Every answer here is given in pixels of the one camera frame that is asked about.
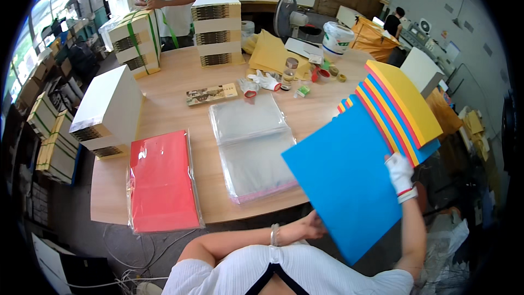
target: concrete floor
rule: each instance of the concrete floor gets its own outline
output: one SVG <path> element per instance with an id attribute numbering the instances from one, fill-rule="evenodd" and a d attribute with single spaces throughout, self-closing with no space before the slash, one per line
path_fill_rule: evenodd
<path id="1" fill-rule="evenodd" d="M 98 74 L 118 67 L 114 54 L 109 55 L 100 65 Z M 137 236 L 133 235 L 131 229 L 127 226 L 91 221 L 90 192 L 94 155 L 84 150 L 80 162 L 76 185 L 74 187 L 55 185 L 50 209 L 50 219 L 59 241 L 67 244 L 72 252 L 88 256 L 107 257 L 111 269 L 120 277 L 128 267 L 110 256 L 104 246 L 104 231 L 106 231 L 105 241 L 113 255 L 135 267 L 146 265 L 153 254 L 156 258 L 167 245 L 187 233 L 187 231 L 183 231 Z M 199 235 L 209 232 L 268 227 L 273 223 L 285 224 L 305 216 L 310 211 L 311 206 L 304 204 L 251 219 L 208 225 L 205 229 L 199 229 L 170 246 L 165 254 L 141 276 L 168 276 L 184 246 Z M 310 243 L 337 260 L 344 262 L 329 236 Z M 398 222 L 352 268 L 364 275 L 373 276 L 378 272 L 391 269 L 400 258 L 400 254 L 400 222 Z M 165 281 L 161 280 L 156 284 L 162 287 Z"/>

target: clear bottle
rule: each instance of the clear bottle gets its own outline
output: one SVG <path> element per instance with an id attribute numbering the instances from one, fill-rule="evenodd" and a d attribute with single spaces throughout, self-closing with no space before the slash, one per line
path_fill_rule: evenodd
<path id="1" fill-rule="evenodd" d="M 285 61 L 285 69 L 282 75 L 282 86 L 280 89 L 288 91 L 291 89 L 291 83 L 294 80 L 294 75 L 297 72 L 298 61 L 296 58 L 289 57 Z"/>

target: plastic bucket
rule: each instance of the plastic bucket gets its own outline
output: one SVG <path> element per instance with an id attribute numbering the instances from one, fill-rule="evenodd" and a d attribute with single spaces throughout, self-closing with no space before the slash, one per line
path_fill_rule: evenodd
<path id="1" fill-rule="evenodd" d="M 324 53 L 332 58 L 344 55 L 350 42 L 355 38 L 355 33 L 351 29 L 336 22 L 325 23 L 324 32 L 322 49 L 324 49 Z"/>

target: window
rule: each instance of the window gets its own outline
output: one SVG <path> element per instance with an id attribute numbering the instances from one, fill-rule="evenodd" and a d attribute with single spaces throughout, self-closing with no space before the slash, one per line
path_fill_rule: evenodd
<path id="1" fill-rule="evenodd" d="M 10 95 L 11 102 L 15 102 L 22 86 L 27 81 L 32 69 L 36 65 L 37 54 L 45 47 L 42 44 L 42 30 L 49 26 L 54 19 L 66 16 L 64 10 L 66 0 L 37 0 L 31 9 L 31 19 L 27 18 L 11 58 L 11 66 L 7 72 L 3 97 Z"/>

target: white cotton glove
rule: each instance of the white cotton glove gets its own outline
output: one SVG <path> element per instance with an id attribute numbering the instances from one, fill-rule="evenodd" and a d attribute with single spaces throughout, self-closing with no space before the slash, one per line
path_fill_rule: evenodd
<path id="1" fill-rule="evenodd" d="M 397 193 L 399 204 L 418 196 L 416 188 L 411 183 L 413 167 L 404 156 L 394 153 L 384 164 L 389 170 L 389 178 Z"/>
<path id="2" fill-rule="evenodd" d="M 260 90 L 260 85 L 253 81 L 248 81 L 246 79 L 238 79 L 240 90 L 244 93 L 247 98 L 256 96 L 257 92 Z"/>
<path id="3" fill-rule="evenodd" d="M 253 79 L 254 82 L 257 82 L 262 88 L 277 91 L 282 85 L 280 82 L 276 81 L 271 75 L 264 76 L 262 71 L 257 70 L 257 74 L 250 74 L 247 76 L 250 79 Z"/>

